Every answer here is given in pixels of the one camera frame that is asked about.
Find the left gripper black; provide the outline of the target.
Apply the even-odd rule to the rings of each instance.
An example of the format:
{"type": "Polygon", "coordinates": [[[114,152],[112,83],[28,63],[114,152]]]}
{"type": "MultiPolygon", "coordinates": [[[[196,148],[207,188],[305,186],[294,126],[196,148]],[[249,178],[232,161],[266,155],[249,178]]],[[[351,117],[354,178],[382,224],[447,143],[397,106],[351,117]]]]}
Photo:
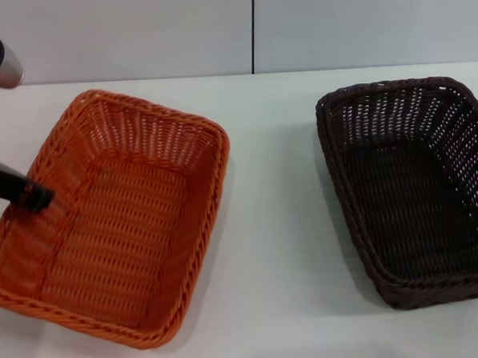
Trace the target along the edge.
{"type": "Polygon", "coordinates": [[[54,191],[51,189],[0,163],[0,199],[24,209],[41,209],[47,208],[53,198],[54,191]]]}

